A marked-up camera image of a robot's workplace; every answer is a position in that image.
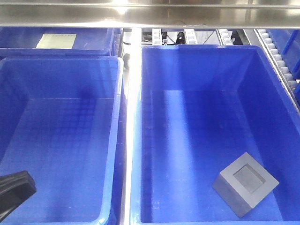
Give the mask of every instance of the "metal rail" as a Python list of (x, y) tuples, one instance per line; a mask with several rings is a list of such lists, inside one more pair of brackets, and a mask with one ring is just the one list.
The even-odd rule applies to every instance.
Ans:
[(300, 28), (298, 0), (0, 0), (0, 26)]
[(264, 41), (262, 34), (259, 32), (259, 30), (244, 30), (244, 32), (245, 32), (251, 45), (257, 45), (257, 46), (261, 47), (262, 50), (265, 52), (265, 54), (267, 55), (267, 57), (270, 61), (270, 64), (272, 65), (273, 69), (275, 70), (275, 73), (277, 74), (278, 79), (280, 80), (283, 88), (285, 89), (286, 94), (290, 98), (297, 113), (300, 115), (300, 106), (295, 98), (293, 90), (292, 90), (291, 86), (289, 85), (288, 81), (286, 80), (283, 71), (280, 69), (280, 66), (277, 63), (277, 60), (275, 59), (274, 55), (272, 54), (271, 48)]

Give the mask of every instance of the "gray square block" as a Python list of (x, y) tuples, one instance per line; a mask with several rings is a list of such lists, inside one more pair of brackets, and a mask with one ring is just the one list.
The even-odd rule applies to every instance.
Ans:
[(279, 182), (245, 152), (222, 170), (213, 188), (238, 217), (243, 217), (265, 198)]

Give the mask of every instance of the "paper label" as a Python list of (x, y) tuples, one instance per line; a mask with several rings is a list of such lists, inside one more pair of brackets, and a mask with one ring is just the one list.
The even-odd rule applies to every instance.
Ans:
[(76, 34), (43, 34), (36, 48), (72, 49)]

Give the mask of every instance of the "stainless steel bar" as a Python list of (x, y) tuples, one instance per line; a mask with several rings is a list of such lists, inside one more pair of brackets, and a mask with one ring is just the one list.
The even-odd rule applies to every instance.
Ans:
[(298, 0), (0, 0), (0, 26), (300, 28)]

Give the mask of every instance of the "blue plastic crate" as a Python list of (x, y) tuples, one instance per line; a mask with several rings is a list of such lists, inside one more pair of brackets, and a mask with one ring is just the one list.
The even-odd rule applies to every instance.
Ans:
[[(142, 50), (131, 224), (300, 224), (300, 117), (256, 46)], [(248, 152), (280, 184), (238, 218), (212, 188)]]
[[(76, 34), (72, 49), (36, 49), (44, 34)], [(117, 38), (120, 29), (98, 28), (43, 28), (2, 27), (0, 28), (0, 50), (2, 56), (66, 54), (117, 56)]]
[(300, 79), (299, 30), (268, 30), (276, 48), (295, 79)]
[(118, 220), (122, 65), (117, 57), (0, 60), (0, 175), (27, 170), (37, 187), (3, 224)]

